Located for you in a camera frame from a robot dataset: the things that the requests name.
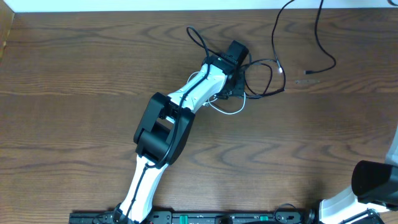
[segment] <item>white robot part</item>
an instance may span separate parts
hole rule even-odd
[[[134,192],[136,191],[136,187],[138,181],[142,175],[142,172],[145,168],[145,164],[154,165],[153,162],[145,158],[144,156],[137,156],[137,168],[136,173],[134,174],[134,178],[131,182],[131,186],[129,192],[127,193],[126,199],[120,205],[120,210],[123,212],[123,215],[127,215],[127,211],[129,210],[131,200],[134,196]],[[138,188],[136,201],[133,203],[131,207],[131,211],[128,214],[128,218],[132,221],[138,221],[141,223],[146,216],[148,216],[149,212],[152,209],[152,199],[154,198],[154,194],[159,184],[160,178],[164,170],[168,167],[168,164],[165,164],[160,169],[147,169],[141,184]]]
[[[393,166],[398,166],[398,128],[394,140],[392,140],[390,150],[386,154],[385,163]]]
[[[374,209],[378,213],[389,211],[382,205],[359,203],[357,196],[355,196],[351,186],[349,186],[338,195],[321,202],[319,221],[324,224],[339,224],[343,220],[365,212],[367,209]]]
[[[207,67],[207,64],[202,65],[198,75],[192,78],[181,89],[169,94],[169,97],[171,97],[171,101],[176,105],[179,105],[182,95],[206,75]],[[189,108],[192,113],[196,113],[199,108],[206,103],[207,99],[212,97],[214,94],[219,93],[223,89],[226,79],[227,76],[223,73],[221,69],[214,65],[210,65],[210,72],[207,76],[207,79],[203,80],[187,95],[185,101],[182,104],[182,108]]]

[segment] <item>black cable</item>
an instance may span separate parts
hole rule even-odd
[[[334,58],[334,56],[332,56],[331,54],[329,54],[329,53],[322,47],[321,43],[319,42],[319,38],[318,38],[318,22],[319,22],[319,17],[321,16],[322,5],[323,5],[323,0],[321,0],[321,3],[320,3],[320,5],[319,5],[319,9],[318,9],[318,13],[317,13],[317,18],[315,19],[315,28],[314,28],[315,40],[317,41],[317,44],[318,44],[319,48],[321,49],[321,51],[322,51],[325,55],[329,56],[329,57],[333,60],[333,65],[330,66],[330,67],[328,67],[328,68],[319,70],[319,71],[306,70],[306,71],[304,71],[304,74],[305,74],[305,75],[314,74],[314,73],[320,73],[320,72],[325,72],[325,71],[327,71],[327,70],[331,70],[332,68],[334,68],[334,67],[336,66],[336,59]]]
[[[278,25],[278,21],[279,21],[279,16],[280,16],[280,14],[281,14],[282,11],[286,8],[286,6],[288,6],[290,3],[294,2],[294,1],[295,1],[295,0],[290,0],[288,3],[286,3],[286,4],[282,7],[282,9],[280,9],[280,11],[278,12],[278,15],[277,15],[277,17],[276,17],[276,20],[275,20],[274,28],[272,29],[272,34],[271,34],[271,45],[272,45],[272,50],[273,50],[273,52],[274,52],[275,60],[274,60],[274,59],[266,59],[266,58],[265,58],[265,59],[255,60],[255,61],[252,62],[252,56],[251,56],[251,54],[249,54],[249,63],[241,66],[241,71],[244,72],[244,82],[245,82],[245,85],[246,85],[246,87],[248,88],[248,90],[249,90],[252,94],[254,94],[254,95],[250,95],[250,94],[248,94],[248,93],[245,92],[246,97],[247,97],[248,99],[260,99],[260,98],[263,98],[263,97],[266,97],[266,96],[272,96],[272,95],[275,95],[275,94],[278,94],[278,93],[281,93],[281,92],[285,91],[285,86],[286,86],[286,74],[285,74],[285,70],[284,70],[283,66],[280,64],[280,61],[279,61],[278,56],[277,56],[277,53],[276,53],[275,43],[274,43],[274,34],[275,34],[276,27],[277,27],[277,25]],[[271,67],[270,65],[261,63],[261,62],[263,62],[263,61],[274,62],[274,63],[276,63],[276,64],[278,65],[279,72],[283,74],[283,78],[284,78],[282,87],[279,88],[278,90],[273,91],[273,92],[270,92],[270,93],[267,93],[267,90],[268,90],[269,85],[271,84],[271,81],[272,81],[272,67]],[[268,81],[268,83],[267,83],[266,89],[265,89],[261,94],[255,93],[255,92],[250,88],[250,86],[248,85],[248,81],[246,80],[246,70],[249,69],[249,67],[250,67],[251,65],[263,65],[263,66],[267,66],[267,67],[270,69],[270,71],[271,71],[270,79],[269,79],[269,81]]]
[[[199,37],[200,41],[201,41],[202,43],[204,43],[205,41],[202,41],[203,38],[199,35],[199,33],[198,33],[196,30],[195,30],[194,32],[195,32],[195,34]],[[217,53],[217,52],[215,52],[214,50],[211,50],[210,48],[208,48],[208,47],[206,46],[206,44],[203,44],[203,45],[200,44],[197,40],[195,40],[195,38],[192,37],[191,33],[189,33],[188,30],[187,30],[187,34],[188,34],[189,38],[191,38],[191,40],[192,40],[195,44],[197,44],[199,47],[201,47],[201,48],[203,48],[203,49],[205,49],[205,50],[207,49],[209,52],[211,52],[211,53],[213,53],[213,54],[215,54],[215,55],[217,55],[217,56],[223,58],[219,53]]]
[[[398,4],[394,3],[392,0],[387,0],[391,6],[398,6]]]
[[[129,209],[127,210],[127,214],[126,214],[126,216],[121,220],[121,222],[126,221],[126,219],[128,220],[129,213],[130,213],[130,211],[131,211],[132,205],[133,205],[134,202],[136,201],[136,197],[137,197],[137,193],[138,193],[138,188],[139,188],[139,186],[141,185],[142,179],[144,178],[144,174],[145,174],[145,172],[147,171],[147,169],[148,169],[148,167],[144,166],[144,169],[142,170],[142,174],[141,174],[141,176],[139,177],[136,190],[134,191],[134,195],[132,196]]]
[[[281,222],[279,219],[277,219],[277,217],[276,217],[276,213],[278,212],[278,210],[280,210],[282,207],[286,207],[286,206],[290,206],[290,207],[293,207],[294,208],[294,210],[296,210],[296,212],[298,213],[298,214],[300,214],[300,221],[298,221],[298,222],[296,222],[296,223],[292,223],[292,224],[300,224],[300,223],[303,223],[304,222],[304,216],[303,216],[303,214],[301,214],[301,212],[299,212],[299,210],[294,206],[294,205],[292,205],[292,204],[290,204],[290,203],[285,203],[285,204],[283,204],[283,205],[279,205],[279,207],[274,211],[274,220],[275,221],[277,221],[277,222],[279,222],[279,223],[285,223],[285,222]]]
[[[271,44],[272,44],[272,50],[274,51],[274,56],[275,56],[275,60],[278,64],[279,68],[282,68],[282,66],[280,66],[280,62],[278,60],[278,56],[276,55],[276,51],[275,51],[275,44],[274,44],[274,33],[275,33],[275,29],[276,29],[276,25],[278,24],[278,20],[279,20],[279,16],[282,13],[282,11],[285,9],[286,6],[288,6],[290,3],[294,2],[294,0],[289,1],[288,3],[286,3],[282,9],[280,9],[280,11],[278,12],[278,15],[276,16],[276,20],[275,20],[275,25],[274,28],[272,29],[272,34],[271,34]]]

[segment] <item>wood grain surface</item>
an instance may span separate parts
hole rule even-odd
[[[236,39],[272,58],[277,11],[17,14],[0,67],[0,223],[66,223],[74,210],[124,200],[136,166],[132,137],[149,98],[200,69],[195,26],[215,50]],[[275,46],[286,91],[241,113],[198,111],[185,150],[154,205],[175,210],[308,207],[351,182],[357,162],[382,162],[398,122],[395,9],[286,10]],[[256,90],[268,71],[251,68]],[[274,75],[272,89],[281,85]],[[233,111],[240,99],[219,102]],[[398,214],[384,215],[398,223]]]
[[[8,5],[0,0],[0,63],[3,55],[3,49],[7,44],[7,37],[10,33],[14,12]]]

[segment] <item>white cable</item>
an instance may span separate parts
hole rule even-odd
[[[211,100],[211,101],[210,101],[210,98],[209,98],[209,99],[207,100],[207,102],[206,102],[206,103],[212,103],[212,102],[214,102],[214,101],[216,101],[216,100],[217,100],[217,98],[215,98],[215,97],[214,97],[214,99],[213,99],[213,100]]]
[[[199,72],[194,72],[194,73],[192,73],[192,74],[189,76],[189,78],[188,78],[188,80],[187,80],[187,83],[191,80],[191,77],[192,77],[193,75],[196,75],[196,74],[198,74],[198,73],[199,73]],[[242,105],[242,108],[241,108],[240,110],[238,110],[238,111],[233,112],[233,113],[227,113],[227,112],[222,111],[222,110],[218,109],[217,107],[213,106],[211,103],[214,102],[214,101],[216,101],[216,100],[217,100],[217,98],[214,96],[214,99],[213,99],[213,100],[210,101],[210,98],[209,98],[209,99],[207,99],[207,102],[206,102],[206,103],[208,103],[212,108],[216,109],[217,111],[219,111],[219,112],[221,112],[221,113],[223,113],[223,114],[227,114],[227,115],[237,114],[237,113],[239,113],[239,112],[241,112],[241,111],[243,110],[244,105],[246,104],[246,93],[243,93],[243,105]]]
[[[218,109],[217,107],[213,106],[213,105],[211,104],[211,102],[208,102],[208,104],[209,104],[212,108],[218,110],[219,112],[221,112],[221,113],[223,113],[223,114],[227,114],[227,115],[237,114],[237,113],[239,113],[239,112],[241,112],[241,111],[243,110],[244,105],[246,104],[246,93],[243,93],[243,105],[242,105],[242,108],[241,108],[240,110],[236,111],[236,112],[233,112],[233,113],[227,113],[227,112],[225,112],[225,111],[222,111],[222,110]]]
[[[189,82],[189,80],[191,80],[192,75],[195,75],[195,74],[197,74],[197,73],[199,73],[199,72],[194,72],[194,73],[192,73],[192,74],[189,76],[189,78],[188,78],[188,80],[187,80],[187,83]]]

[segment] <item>white robotic arm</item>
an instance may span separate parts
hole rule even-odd
[[[338,195],[323,200],[320,203],[319,220],[324,224],[338,224],[368,209],[373,209],[377,213],[397,210],[397,207],[389,205],[391,201],[398,199],[395,193],[398,190],[397,172],[398,129],[386,154],[385,164],[359,162],[352,179],[352,184],[355,185],[350,185]],[[359,200],[354,192],[357,194],[359,192],[363,199]]]
[[[228,98],[230,93],[244,95],[239,68],[248,52],[234,40],[226,54],[208,56],[198,74],[185,86],[168,96],[156,93],[150,99],[134,135],[136,173],[126,199],[115,209],[115,222],[140,223],[148,216],[164,170],[182,152],[195,113],[209,98]],[[173,128],[161,125],[157,122],[159,118],[170,121]]]
[[[185,86],[178,91],[169,94],[171,102],[176,105],[180,103],[182,95],[194,84],[198,83],[207,72],[207,64],[204,64],[199,74],[190,80]],[[221,69],[214,65],[210,65],[210,72],[208,78],[203,80],[196,88],[194,88],[183,102],[182,108],[188,108],[193,113],[196,113],[200,106],[205,104],[205,101],[211,96],[219,93],[226,83],[227,76]],[[167,116],[166,119],[174,123],[174,119]],[[122,202],[119,209],[123,216],[128,215],[128,220],[142,222],[152,209],[152,199],[154,198],[155,190],[159,183],[160,177],[164,170],[169,166],[165,163],[161,168],[146,169],[146,164],[152,166],[154,163],[145,156],[137,156],[137,167],[132,180],[129,192],[126,199]],[[142,178],[138,191],[136,189],[140,178]]]

